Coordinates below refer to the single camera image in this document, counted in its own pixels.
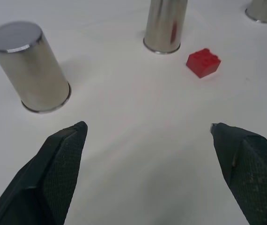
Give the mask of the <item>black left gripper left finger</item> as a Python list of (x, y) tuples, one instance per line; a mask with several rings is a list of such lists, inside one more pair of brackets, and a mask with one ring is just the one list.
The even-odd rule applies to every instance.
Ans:
[(0, 196), (0, 225), (64, 225), (87, 132), (80, 121), (46, 139)]

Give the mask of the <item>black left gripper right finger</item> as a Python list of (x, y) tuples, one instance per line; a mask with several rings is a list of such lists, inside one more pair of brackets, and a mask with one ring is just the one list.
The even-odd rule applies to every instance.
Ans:
[(267, 139), (224, 123), (210, 128), (224, 180), (250, 225), (267, 225)]

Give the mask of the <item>silver steel cup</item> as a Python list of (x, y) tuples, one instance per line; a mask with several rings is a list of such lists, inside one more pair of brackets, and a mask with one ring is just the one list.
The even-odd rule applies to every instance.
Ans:
[(144, 45), (157, 54), (171, 54), (181, 45), (188, 0), (151, 0)]
[(256, 22), (267, 23), (267, 0), (252, 0), (245, 14)]
[(52, 112), (71, 96), (71, 86), (35, 23), (16, 21), (0, 26), (0, 66), (31, 112)]

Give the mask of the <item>red toy building brick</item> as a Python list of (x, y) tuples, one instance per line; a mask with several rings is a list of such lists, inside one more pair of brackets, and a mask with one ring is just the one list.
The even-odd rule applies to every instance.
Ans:
[(219, 57), (212, 54), (208, 48), (190, 54), (186, 62), (186, 66), (198, 78), (203, 78), (214, 73), (220, 64), (221, 60)]

